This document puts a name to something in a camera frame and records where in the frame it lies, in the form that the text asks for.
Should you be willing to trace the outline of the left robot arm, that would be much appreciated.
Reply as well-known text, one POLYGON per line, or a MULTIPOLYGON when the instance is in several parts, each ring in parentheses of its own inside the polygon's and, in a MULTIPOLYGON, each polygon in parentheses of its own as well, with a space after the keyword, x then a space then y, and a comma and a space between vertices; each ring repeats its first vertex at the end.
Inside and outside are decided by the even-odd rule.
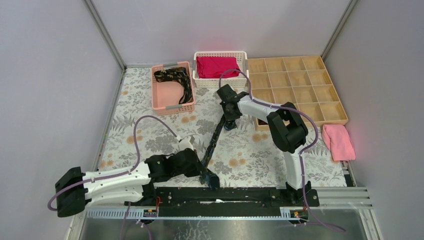
POLYGON ((59 218, 70 217, 92 205, 128 204, 148 206, 156 198, 155 184, 184 175, 196 177, 207 172, 197 152, 186 148, 177 153, 153 155, 136 168, 82 172, 69 169, 55 184, 56 206, 48 203, 59 218))

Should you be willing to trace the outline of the blue floral necktie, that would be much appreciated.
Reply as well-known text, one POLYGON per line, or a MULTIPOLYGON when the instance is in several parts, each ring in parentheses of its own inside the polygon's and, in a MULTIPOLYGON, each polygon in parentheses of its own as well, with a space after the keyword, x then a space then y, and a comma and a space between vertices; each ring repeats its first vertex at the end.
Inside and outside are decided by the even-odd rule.
POLYGON ((206 171, 201 174, 199 180, 202 184, 206 184, 210 190, 216 191, 220 188, 220 179, 212 172, 208 166, 212 159, 214 150, 217 146, 220 134, 222 129, 232 130, 236 128, 237 125, 234 120, 227 121, 225 115, 223 114, 212 134, 211 140, 209 142, 208 147, 206 148, 206 152, 201 160, 201 164, 205 167, 206 171))

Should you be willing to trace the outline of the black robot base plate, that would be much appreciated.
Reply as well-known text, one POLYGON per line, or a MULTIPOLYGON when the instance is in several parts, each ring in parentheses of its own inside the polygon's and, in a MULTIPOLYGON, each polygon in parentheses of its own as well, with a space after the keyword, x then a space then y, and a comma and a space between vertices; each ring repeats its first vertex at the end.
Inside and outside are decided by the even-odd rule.
POLYGON ((159 217, 280 217, 280 209, 320 206, 315 189, 290 191, 276 187, 157 187, 132 207, 152 207, 159 217))

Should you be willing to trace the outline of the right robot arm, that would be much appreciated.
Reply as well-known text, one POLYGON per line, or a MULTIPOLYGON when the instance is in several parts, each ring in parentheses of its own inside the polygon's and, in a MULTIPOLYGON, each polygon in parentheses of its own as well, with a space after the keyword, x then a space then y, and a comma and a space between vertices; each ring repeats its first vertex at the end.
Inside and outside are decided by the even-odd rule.
POLYGON ((217 90, 223 109, 224 124, 227 131, 237 127, 235 121, 243 115, 254 117, 268 125, 274 145, 283 152, 287 169, 287 201, 293 206, 301 205, 310 190, 306 181, 305 169, 300 160, 300 151, 306 144, 308 128, 300 112, 292 102, 276 105, 256 99, 249 93, 236 93, 228 84, 217 90))

